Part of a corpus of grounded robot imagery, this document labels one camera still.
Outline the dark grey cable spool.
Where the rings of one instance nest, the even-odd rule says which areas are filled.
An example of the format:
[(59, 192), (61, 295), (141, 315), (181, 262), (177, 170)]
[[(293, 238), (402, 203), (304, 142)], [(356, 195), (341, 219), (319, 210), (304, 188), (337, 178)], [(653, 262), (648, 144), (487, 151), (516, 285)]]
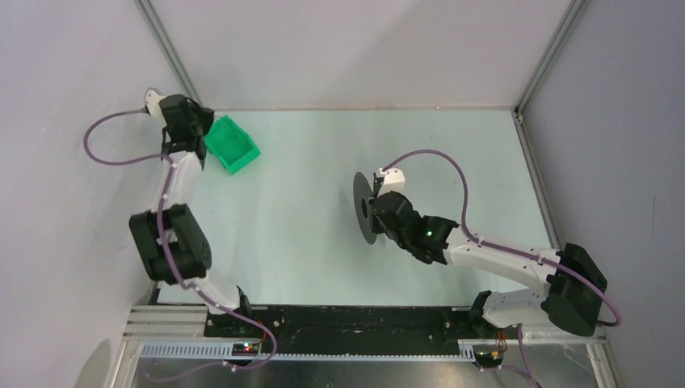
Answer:
[(355, 215), (364, 240), (373, 245), (382, 228), (373, 211), (372, 202), (375, 194), (367, 177), (362, 172), (356, 172), (353, 179), (353, 197)]

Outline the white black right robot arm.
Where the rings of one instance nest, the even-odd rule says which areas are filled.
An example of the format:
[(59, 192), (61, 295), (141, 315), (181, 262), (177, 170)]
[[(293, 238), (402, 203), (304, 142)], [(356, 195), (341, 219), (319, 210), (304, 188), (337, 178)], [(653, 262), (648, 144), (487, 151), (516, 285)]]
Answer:
[(607, 279), (579, 245), (524, 250), (515, 244), (471, 238), (453, 220), (420, 215), (398, 192), (357, 200), (355, 211), (369, 244), (383, 234), (425, 264), (469, 266), (523, 286), (514, 292), (477, 295), (469, 325), (481, 338), (518, 324), (546, 323), (590, 337), (601, 325)]

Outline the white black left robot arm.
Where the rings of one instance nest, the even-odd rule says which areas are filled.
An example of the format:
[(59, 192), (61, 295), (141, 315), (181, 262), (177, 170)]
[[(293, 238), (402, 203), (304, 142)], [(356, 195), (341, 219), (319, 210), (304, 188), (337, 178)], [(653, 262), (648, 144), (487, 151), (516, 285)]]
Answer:
[(196, 294), (235, 336), (249, 335), (255, 315), (236, 284), (212, 270), (212, 250), (190, 203), (204, 170), (204, 137), (214, 111), (181, 94), (145, 92), (145, 112), (162, 119), (161, 161), (167, 168), (149, 210), (130, 217), (129, 228), (151, 280)]

